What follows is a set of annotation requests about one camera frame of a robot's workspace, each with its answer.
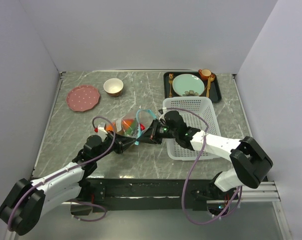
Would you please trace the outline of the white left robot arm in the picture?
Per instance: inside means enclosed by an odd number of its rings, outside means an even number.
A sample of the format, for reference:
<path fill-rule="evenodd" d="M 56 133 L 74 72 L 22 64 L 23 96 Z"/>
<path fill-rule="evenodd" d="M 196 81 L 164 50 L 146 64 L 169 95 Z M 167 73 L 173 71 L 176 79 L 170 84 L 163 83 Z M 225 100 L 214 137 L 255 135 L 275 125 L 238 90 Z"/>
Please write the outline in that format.
<path fill-rule="evenodd" d="M 33 181 L 17 181 L 0 206 L 0 219 L 10 231 L 22 236 L 63 202 L 86 200 L 90 195 L 86 178 L 97 168 L 97 161 L 111 152 L 123 153 L 134 142 L 134 138 L 112 133 L 105 139 L 89 136 L 77 156 L 62 169 Z"/>

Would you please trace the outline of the clear zip top bag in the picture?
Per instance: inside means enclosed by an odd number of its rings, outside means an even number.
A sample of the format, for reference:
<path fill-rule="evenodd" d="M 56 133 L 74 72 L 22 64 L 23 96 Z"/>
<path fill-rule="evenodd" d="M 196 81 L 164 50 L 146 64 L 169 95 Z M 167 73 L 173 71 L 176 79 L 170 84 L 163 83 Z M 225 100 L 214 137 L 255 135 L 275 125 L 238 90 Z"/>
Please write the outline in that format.
<path fill-rule="evenodd" d="M 129 111 L 125 115 L 106 124 L 105 131 L 107 136 L 115 136 L 116 144 L 123 144 L 123 147 L 138 145 L 136 141 L 152 124 L 157 117 L 150 109 L 137 108 Z"/>

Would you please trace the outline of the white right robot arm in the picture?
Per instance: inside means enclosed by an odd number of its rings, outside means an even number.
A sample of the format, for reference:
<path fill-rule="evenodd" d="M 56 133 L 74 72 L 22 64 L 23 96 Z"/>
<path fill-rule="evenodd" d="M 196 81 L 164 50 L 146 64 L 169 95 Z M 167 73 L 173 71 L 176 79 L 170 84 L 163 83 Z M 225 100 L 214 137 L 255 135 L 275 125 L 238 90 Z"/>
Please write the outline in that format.
<path fill-rule="evenodd" d="M 206 152 L 230 161 L 233 168 L 218 173 L 209 186 L 210 195 L 221 199 L 227 191 L 239 186 L 256 189 L 273 166 L 273 162 L 252 137 L 225 138 L 188 126 L 176 110 L 164 114 L 164 120 L 153 120 L 137 141 L 161 144 L 174 139 L 184 149 Z"/>

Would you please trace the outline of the orange toy tangerine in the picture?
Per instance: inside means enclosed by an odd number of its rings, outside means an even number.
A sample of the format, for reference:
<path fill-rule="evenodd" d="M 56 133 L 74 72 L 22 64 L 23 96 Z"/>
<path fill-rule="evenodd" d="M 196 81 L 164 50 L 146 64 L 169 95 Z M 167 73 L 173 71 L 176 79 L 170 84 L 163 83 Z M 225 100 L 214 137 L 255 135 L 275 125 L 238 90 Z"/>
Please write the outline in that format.
<path fill-rule="evenodd" d="M 122 120 L 122 127 L 123 129 L 129 129 L 134 125 L 135 120 L 134 119 L 123 119 Z"/>
<path fill-rule="evenodd" d="M 106 125 L 106 131 L 116 131 L 116 124 L 113 122 Z"/>

